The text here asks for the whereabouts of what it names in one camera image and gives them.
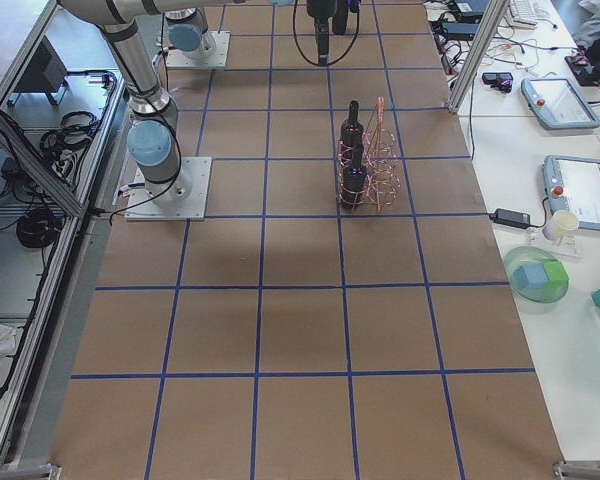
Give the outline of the black control box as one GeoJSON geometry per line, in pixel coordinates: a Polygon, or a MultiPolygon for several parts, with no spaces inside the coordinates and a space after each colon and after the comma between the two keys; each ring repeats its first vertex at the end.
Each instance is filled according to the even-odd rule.
{"type": "Polygon", "coordinates": [[[43,36],[13,93],[44,94],[52,106],[57,106],[54,95],[68,85],[67,74],[68,70],[57,51],[47,36],[43,36]]]}

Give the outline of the wine bottle in basket rear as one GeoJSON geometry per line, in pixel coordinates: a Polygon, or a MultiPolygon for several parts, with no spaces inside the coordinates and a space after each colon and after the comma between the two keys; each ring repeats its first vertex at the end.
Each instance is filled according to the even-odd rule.
{"type": "Polygon", "coordinates": [[[343,148],[354,148],[362,143],[364,127],[359,122],[359,103],[351,100],[349,103],[348,117],[340,128],[340,141],[343,148]]]}

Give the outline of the wine bottle in basket front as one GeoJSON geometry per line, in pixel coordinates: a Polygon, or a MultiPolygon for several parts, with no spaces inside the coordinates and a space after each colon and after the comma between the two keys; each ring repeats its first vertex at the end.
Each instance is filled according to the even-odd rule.
{"type": "Polygon", "coordinates": [[[359,143],[352,149],[351,159],[343,170],[340,203],[347,210],[353,210],[360,203],[364,191],[367,170],[363,158],[364,145],[359,143]]]}

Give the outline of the blue foam cube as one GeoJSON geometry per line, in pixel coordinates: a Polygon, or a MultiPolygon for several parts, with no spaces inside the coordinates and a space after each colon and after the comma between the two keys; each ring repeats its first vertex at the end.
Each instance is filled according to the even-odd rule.
{"type": "Polygon", "coordinates": [[[525,263],[512,274],[512,285],[518,290],[540,290],[544,283],[541,263],[525,263]]]}

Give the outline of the teach pendant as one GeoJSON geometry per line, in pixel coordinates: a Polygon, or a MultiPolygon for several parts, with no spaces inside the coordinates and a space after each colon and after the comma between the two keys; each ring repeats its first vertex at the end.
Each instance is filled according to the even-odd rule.
{"type": "Polygon", "coordinates": [[[549,130],[596,129],[600,119],[568,78],[525,78],[521,93],[540,124],[549,130]]]}
{"type": "Polygon", "coordinates": [[[600,159],[548,155],[542,174],[552,213],[569,211],[582,229],[600,231],[600,159]]]}

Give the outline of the far teach pendant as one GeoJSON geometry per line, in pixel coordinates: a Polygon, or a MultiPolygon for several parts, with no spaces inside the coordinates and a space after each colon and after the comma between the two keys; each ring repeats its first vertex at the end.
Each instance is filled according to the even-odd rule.
{"type": "Polygon", "coordinates": [[[525,78],[521,93],[540,124],[549,130],[596,129],[600,119],[568,78],[525,78]]]}

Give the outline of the aluminium frame post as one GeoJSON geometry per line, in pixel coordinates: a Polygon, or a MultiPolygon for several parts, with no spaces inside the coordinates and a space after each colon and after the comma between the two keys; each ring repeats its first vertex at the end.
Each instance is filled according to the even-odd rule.
{"type": "Polygon", "coordinates": [[[486,53],[487,47],[496,34],[496,30],[504,16],[507,6],[507,0],[493,0],[489,2],[461,71],[451,90],[447,104],[450,113],[457,114],[459,112],[466,94],[474,83],[478,68],[486,53]]]}

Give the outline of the near teach pendant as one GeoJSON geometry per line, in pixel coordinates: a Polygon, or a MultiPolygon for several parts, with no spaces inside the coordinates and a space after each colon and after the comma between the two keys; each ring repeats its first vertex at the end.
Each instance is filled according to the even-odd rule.
{"type": "Polygon", "coordinates": [[[542,174],[552,213],[569,211],[582,229],[600,231],[600,159],[548,155],[542,174]]]}

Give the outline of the paper cup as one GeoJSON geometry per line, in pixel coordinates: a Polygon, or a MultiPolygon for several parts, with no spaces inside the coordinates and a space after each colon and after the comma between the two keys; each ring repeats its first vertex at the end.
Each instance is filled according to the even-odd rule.
{"type": "Polygon", "coordinates": [[[579,218],[568,210],[558,210],[553,213],[542,229],[546,240],[557,242],[565,235],[579,228],[579,218]]]}

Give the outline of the wine bottle in basket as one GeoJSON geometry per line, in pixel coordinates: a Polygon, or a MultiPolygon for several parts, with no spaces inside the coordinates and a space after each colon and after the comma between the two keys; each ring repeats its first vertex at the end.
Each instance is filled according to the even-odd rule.
{"type": "Polygon", "coordinates": [[[362,143],[364,127],[359,122],[359,103],[351,100],[349,103],[348,117],[340,128],[340,141],[343,148],[354,148],[362,143]]]}
{"type": "Polygon", "coordinates": [[[343,170],[340,203],[347,210],[353,210],[360,203],[364,191],[367,170],[363,158],[364,145],[359,143],[352,149],[351,159],[343,170]]]}

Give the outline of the green glass bowl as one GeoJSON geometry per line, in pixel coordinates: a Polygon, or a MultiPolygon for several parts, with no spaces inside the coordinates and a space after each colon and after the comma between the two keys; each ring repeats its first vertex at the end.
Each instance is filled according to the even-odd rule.
{"type": "Polygon", "coordinates": [[[514,292],[536,303],[554,303],[569,288],[562,262],[549,252],[532,246],[510,250],[503,258],[505,272],[514,292]]]}

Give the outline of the dark wine bottle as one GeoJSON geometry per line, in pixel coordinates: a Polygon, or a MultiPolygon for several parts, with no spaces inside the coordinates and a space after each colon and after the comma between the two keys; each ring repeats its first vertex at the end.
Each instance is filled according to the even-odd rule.
{"type": "Polygon", "coordinates": [[[335,35],[344,35],[348,25],[349,1],[337,0],[336,10],[332,17],[331,29],[335,35]]]}

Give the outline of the black power adapter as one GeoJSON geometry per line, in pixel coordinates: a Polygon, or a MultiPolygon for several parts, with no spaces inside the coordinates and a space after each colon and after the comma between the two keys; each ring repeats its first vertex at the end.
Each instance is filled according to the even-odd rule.
{"type": "Polygon", "coordinates": [[[494,224],[504,225],[517,229],[527,229],[531,226],[530,215],[520,211],[497,208],[489,214],[489,219],[494,224]]]}

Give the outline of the green foam cube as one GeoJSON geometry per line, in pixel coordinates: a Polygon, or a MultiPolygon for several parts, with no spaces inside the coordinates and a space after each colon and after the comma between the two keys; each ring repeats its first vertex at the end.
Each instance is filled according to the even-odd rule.
{"type": "Polygon", "coordinates": [[[544,272],[543,289],[558,290],[567,288],[569,285],[569,277],[559,260],[546,260],[541,263],[544,272]]]}

